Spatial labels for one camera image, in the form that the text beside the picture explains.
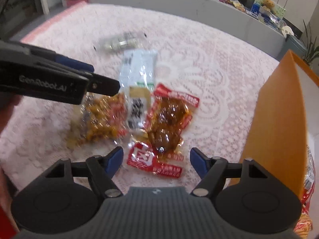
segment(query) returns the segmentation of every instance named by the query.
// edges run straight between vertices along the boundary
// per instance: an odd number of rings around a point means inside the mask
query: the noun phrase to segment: trash can
[[[276,59],[280,61],[289,49],[291,49],[297,56],[301,58],[307,51],[305,45],[299,39],[293,35],[287,35],[286,43],[283,45]]]

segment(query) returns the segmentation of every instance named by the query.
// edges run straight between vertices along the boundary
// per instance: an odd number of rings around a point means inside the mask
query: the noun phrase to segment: metal pin
[[[121,195],[121,192],[117,189],[109,189],[104,192],[109,198],[116,198]]]
[[[194,189],[193,194],[198,197],[204,197],[208,195],[208,190],[202,188]]]

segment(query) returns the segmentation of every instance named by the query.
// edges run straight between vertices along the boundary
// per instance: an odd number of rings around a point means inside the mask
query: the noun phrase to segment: potted plant
[[[310,66],[311,62],[315,59],[319,57],[319,45],[316,46],[316,41],[317,41],[317,37],[315,37],[314,42],[312,42],[312,36],[311,36],[311,27],[309,24],[309,37],[308,37],[308,31],[307,31],[307,27],[305,24],[305,21],[303,21],[303,24],[305,26],[305,30],[306,30],[306,37],[307,37],[307,51],[306,54],[303,57],[303,60],[306,62],[307,65],[309,65],[310,68],[312,68]]]

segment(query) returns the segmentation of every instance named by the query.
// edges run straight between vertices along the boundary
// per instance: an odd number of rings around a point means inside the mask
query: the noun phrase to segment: pink tablecloth
[[[124,31],[143,31],[159,52],[156,81],[201,99],[184,132],[186,168],[168,180],[122,167],[113,178],[129,186],[175,186],[191,190],[199,177],[189,164],[189,150],[237,162],[245,144],[258,91],[278,62],[259,49],[215,28],[181,17],[129,7],[78,4],[47,21],[23,42],[90,63],[96,73],[117,78],[120,55],[98,54],[93,44]],[[0,138],[5,172],[22,189],[61,157],[72,161],[105,155],[114,144],[66,148],[72,106],[26,97]],[[85,180],[77,180],[87,185]]]

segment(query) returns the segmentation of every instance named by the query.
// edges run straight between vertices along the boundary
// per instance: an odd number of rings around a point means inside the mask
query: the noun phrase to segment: gray partition
[[[285,38],[267,25],[218,0],[89,0],[174,14],[220,29],[259,48],[272,57]]]

